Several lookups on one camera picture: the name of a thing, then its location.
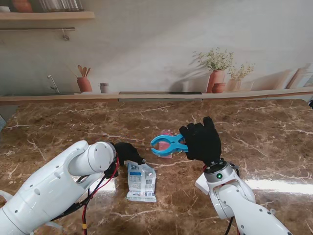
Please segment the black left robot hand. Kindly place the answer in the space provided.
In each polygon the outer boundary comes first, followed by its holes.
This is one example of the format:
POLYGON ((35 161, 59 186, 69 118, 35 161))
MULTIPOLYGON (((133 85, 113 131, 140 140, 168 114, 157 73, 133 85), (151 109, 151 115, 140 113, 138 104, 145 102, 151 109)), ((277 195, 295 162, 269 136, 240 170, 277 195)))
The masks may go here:
POLYGON ((139 155, 137 149, 132 144, 128 142, 119 142, 116 143, 114 147, 118 154, 121 166, 124 166, 126 161, 132 161, 139 165, 146 163, 146 160, 139 155))

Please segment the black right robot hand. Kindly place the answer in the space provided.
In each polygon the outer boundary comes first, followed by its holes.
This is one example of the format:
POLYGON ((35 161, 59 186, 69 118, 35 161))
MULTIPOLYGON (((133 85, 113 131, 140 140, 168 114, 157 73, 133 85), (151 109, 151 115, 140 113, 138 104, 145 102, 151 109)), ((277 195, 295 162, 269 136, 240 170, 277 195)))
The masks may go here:
POLYGON ((188 147, 187 159, 202 161, 206 166, 220 162, 221 140, 211 117, 204 117, 203 123, 182 126, 179 132, 188 147))

